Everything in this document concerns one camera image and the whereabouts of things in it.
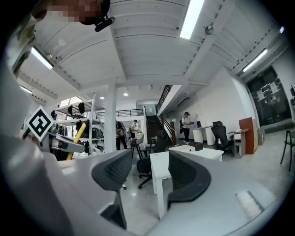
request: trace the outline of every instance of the white table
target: white table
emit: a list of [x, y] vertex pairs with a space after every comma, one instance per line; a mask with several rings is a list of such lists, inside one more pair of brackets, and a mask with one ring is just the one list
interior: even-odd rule
[[218, 159], [219, 161], [222, 161], [222, 154], [224, 153], [224, 151], [210, 149], [210, 148], [204, 148], [203, 150], [195, 151], [195, 148], [190, 145], [171, 147], [169, 148], [169, 150], [190, 153], [190, 154], [197, 155], [199, 157], [203, 157], [207, 159]]
[[164, 197], [162, 180], [171, 178], [169, 167], [169, 152], [151, 153], [151, 166], [153, 176], [153, 193], [157, 195], [160, 219], [164, 216]]
[[203, 142], [204, 140], [207, 140], [209, 146], [214, 145], [215, 137], [212, 133], [211, 127], [213, 127], [213, 125], [193, 129], [194, 141]]

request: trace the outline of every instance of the fluorescent light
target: fluorescent light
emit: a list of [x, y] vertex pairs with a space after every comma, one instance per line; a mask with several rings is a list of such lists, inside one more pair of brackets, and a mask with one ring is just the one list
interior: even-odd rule
[[28, 90], [27, 88], [25, 88], [24, 86], [19, 86], [23, 91], [26, 91], [27, 93], [29, 94], [32, 94], [32, 91], [31, 90]]
[[32, 52], [32, 54], [35, 56], [35, 57], [37, 57], [37, 59], [39, 60], [39, 61], [41, 61], [48, 69], [52, 69], [53, 68], [53, 66], [52, 66], [52, 64], [46, 59], [46, 58], [44, 58], [44, 56], [35, 48], [35, 47], [32, 47], [32, 49], [31, 49], [31, 52]]
[[265, 54], [267, 53], [267, 49], [264, 49], [251, 63], [249, 63], [244, 69], [243, 72], [247, 71], [250, 67], [252, 67], [256, 62], [258, 62]]
[[282, 26], [282, 27], [280, 28], [280, 33], [283, 33], [284, 30], [285, 30], [285, 27]]
[[181, 29], [180, 37], [190, 39], [195, 28], [195, 24], [199, 18], [201, 9], [205, 0], [190, 0], [189, 7], [185, 15], [183, 28]]

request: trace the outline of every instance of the office chair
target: office chair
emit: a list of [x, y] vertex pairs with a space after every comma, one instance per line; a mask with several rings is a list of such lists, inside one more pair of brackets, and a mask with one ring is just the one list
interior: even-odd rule
[[139, 173], [144, 173], [144, 174], [140, 174], [139, 178], [141, 177], [147, 177], [146, 180], [144, 180], [139, 186], [138, 188], [141, 189], [142, 186], [147, 183], [148, 181], [150, 181], [153, 177], [152, 177], [152, 166], [151, 166], [151, 159], [149, 157], [150, 153], [152, 152], [152, 149], [154, 150], [155, 153], [161, 153], [164, 152], [165, 149], [167, 147], [167, 134], [162, 131], [159, 130], [157, 133], [157, 142], [155, 145], [155, 148], [153, 148], [153, 142], [151, 142], [148, 150], [148, 158], [141, 158], [140, 160], [137, 162], [136, 167]]
[[[148, 156], [150, 155], [151, 151], [152, 151], [152, 143], [150, 144], [150, 148], [148, 150]], [[150, 157], [148, 158], [144, 158], [142, 159], [140, 157], [140, 160], [137, 162], [136, 164], [137, 170], [139, 173], [145, 173], [145, 174], [140, 174], [139, 178], [142, 177], [147, 177], [147, 179], [145, 181], [143, 181], [138, 188], [141, 189], [142, 186], [147, 183], [148, 181], [150, 181], [152, 179], [152, 166], [151, 166], [151, 159]]]
[[212, 133], [215, 136], [215, 148], [217, 150], [224, 151], [224, 154], [231, 154], [231, 157], [235, 156], [235, 141], [234, 135], [230, 136], [231, 140], [227, 140], [226, 127], [221, 121], [213, 122], [211, 128]]

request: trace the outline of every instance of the man with backpack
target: man with backpack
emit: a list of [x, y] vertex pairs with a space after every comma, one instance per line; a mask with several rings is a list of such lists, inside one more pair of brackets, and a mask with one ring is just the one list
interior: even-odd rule
[[180, 133], [184, 134], [184, 142], [189, 144], [189, 125], [193, 124], [189, 119], [190, 114], [188, 112], [184, 113], [184, 116], [180, 120]]
[[125, 141], [124, 136], [124, 125], [116, 120], [116, 143], [117, 143], [117, 150], [120, 150], [121, 142], [123, 143], [124, 149], [127, 149], [127, 144]]

